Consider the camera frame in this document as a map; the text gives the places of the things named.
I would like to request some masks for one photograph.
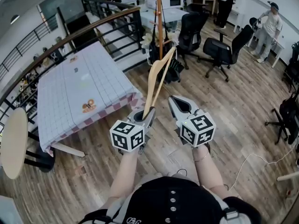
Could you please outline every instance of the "wooden hanger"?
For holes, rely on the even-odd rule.
[[[176,50],[175,47],[172,47],[168,52],[167,54],[162,58],[162,60],[157,60],[154,62],[154,64],[152,65],[150,71],[149,71],[149,79],[148,79],[148,96],[146,98],[146,102],[145,102],[145,107],[144,107],[144,111],[143,111],[143,118],[147,115],[147,113],[149,112],[150,110],[150,107],[151,106],[155,106],[155,103],[157,101],[157,98],[158,98],[158,95],[160,93],[160,90],[161,90],[161,87],[162,87],[162,84],[163,84],[163,81],[165,79],[165,76],[166,76],[166,72],[168,70],[168,67],[170,65],[170,62],[171,62],[171,58],[173,56],[173,53],[174,51]],[[167,62],[167,65],[165,67],[165,71],[162,75],[162,79],[160,81],[160,84],[159,84],[159,87],[158,87],[158,90],[156,92],[156,95],[155,95],[155,98],[154,98],[154,101],[152,101],[152,98],[153,98],[153,94],[154,94],[154,89],[155,89],[155,84],[156,84],[156,80],[157,80],[157,75],[158,73],[160,72],[160,70],[164,67],[164,65],[166,64]]]

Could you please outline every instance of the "cable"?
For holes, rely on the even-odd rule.
[[[179,169],[178,171],[177,171],[177,174],[179,173],[179,171],[181,171],[181,170],[185,170],[186,171],[186,176],[187,176],[187,170],[186,169],[184,169],[184,168],[181,168],[181,169]]]
[[[242,167],[243,167],[243,165],[244,165],[244,163],[246,162],[246,160],[250,157],[250,156],[256,156],[256,157],[258,157],[258,158],[260,158],[260,159],[262,159],[265,163],[267,163],[267,164],[273,164],[273,163],[278,163],[279,161],[282,161],[295,147],[296,147],[296,144],[297,144],[297,138],[296,138],[296,142],[295,142],[295,145],[293,146],[293,148],[287,153],[287,154],[285,154],[281,159],[279,159],[278,161],[276,161],[276,162],[267,162],[263,157],[261,157],[261,156],[258,156],[258,155],[256,155],[256,154],[249,154],[248,156],[247,156],[247,158],[244,160],[244,162],[242,163],[242,165],[241,165],[241,167],[240,167],[240,169],[239,169],[239,172],[238,172],[238,174],[237,174],[237,177],[235,178],[235,182],[234,182],[234,184],[231,186],[231,188],[229,189],[229,191],[234,187],[234,185],[236,184],[236,182],[237,182],[237,179],[238,179],[238,177],[239,177],[239,174],[240,174],[240,172],[241,172],[241,169],[242,169]]]

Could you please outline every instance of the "black bag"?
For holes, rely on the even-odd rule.
[[[153,35],[152,35],[152,41],[149,44],[149,54],[148,54],[148,61],[150,61],[151,64],[153,64],[156,60],[159,60],[160,58],[160,49],[156,46],[155,43],[155,30],[156,30],[156,20],[157,20],[157,5],[155,9],[155,24],[153,28]],[[169,40],[167,35],[167,29],[166,29],[166,22],[164,17],[164,27],[165,27],[165,40],[164,42],[167,42]],[[163,46],[163,56],[167,54],[167,52],[172,48],[171,42],[165,44]],[[168,67],[168,70],[165,75],[164,83],[169,84],[170,82],[180,82],[180,73],[184,69],[181,62],[179,62],[176,58],[171,59],[171,63]],[[157,75],[157,82],[160,82],[163,76],[163,73],[165,71],[165,67],[160,70],[160,72]]]

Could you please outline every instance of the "black office chair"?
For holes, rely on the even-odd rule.
[[[187,12],[189,13],[203,13],[206,12],[206,4],[202,3],[191,3],[186,7]]]
[[[279,127],[278,139],[275,143],[278,144],[281,138],[281,133],[285,133],[285,141],[288,140],[289,144],[292,144],[295,139],[298,137],[299,133],[299,104],[297,101],[299,89],[297,90],[295,96],[291,95],[290,98],[284,100],[279,107],[279,113],[276,109],[273,109],[272,112],[275,112],[278,122],[265,122],[265,126],[274,125]]]
[[[299,83],[299,42],[292,45],[292,50],[292,57],[282,78],[289,84],[289,92],[292,91],[292,87],[296,90],[295,84]]]
[[[206,39],[203,48],[204,53],[211,56],[213,59],[198,58],[198,62],[200,60],[204,60],[213,63],[212,68],[210,68],[206,73],[206,78],[209,78],[209,73],[214,69],[214,67],[217,66],[225,75],[225,81],[228,82],[228,75],[226,74],[222,65],[227,65],[228,69],[230,69],[230,65],[237,62],[239,52],[241,48],[252,38],[253,30],[249,25],[246,25],[244,29],[232,41],[232,48],[223,43],[223,36],[227,36],[224,31],[220,30],[219,28],[214,29],[214,31],[220,34],[220,40],[218,41],[217,39],[209,37]]]
[[[195,56],[199,58],[198,55],[191,53],[194,50],[199,48],[201,43],[200,31],[205,25],[207,19],[209,17],[209,13],[203,11],[202,13],[192,12],[189,14],[185,14],[182,17],[182,28],[181,32],[178,36],[178,54],[183,57],[185,62],[185,69],[188,70],[189,67],[185,60],[185,55]]]

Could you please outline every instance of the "wooden handrail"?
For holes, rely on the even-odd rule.
[[[46,57],[51,55],[56,49],[64,46],[66,43],[70,42],[71,40],[81,36],[82,34],[96,28],[97,26],[103,25],[109,21],[112,21],[114,19],[117,19],[119,17],[123,17],[125,15],[131,14],[133,12],[139,11],[140,7],[133,7],[128,10],[121,11],[119,13],[112,14],[104,19],[98,20],[78,31],[76,31],[73,34],[70,34],[63,40],[61,40],[59,43],[52,46],[50,49],[46,50],[43,54],[41,54],[35,61],[33,61],[21,74],[20,76],[12,83],[12,85],[4,92],[3,96],[0,98],[0,105],[4,102],[6,97],[10,94],[10,92],[14,89],[14,87],[28,74],[31,70],[33,70],[35,67],[38,66],[38,64],[43,61]]]
[[[107,0],[82,0],[82,1],[88,1],[88,2],[94,2],[94,3],[102,3],[102,4],[109,4],[109,5],[114,5],[117,7],[123,7],[123,8],[133,8],[135,7],[134,5],[126,4],[126,3],[121,3],[121,2],[113,2],[113,1],[107,1]]]

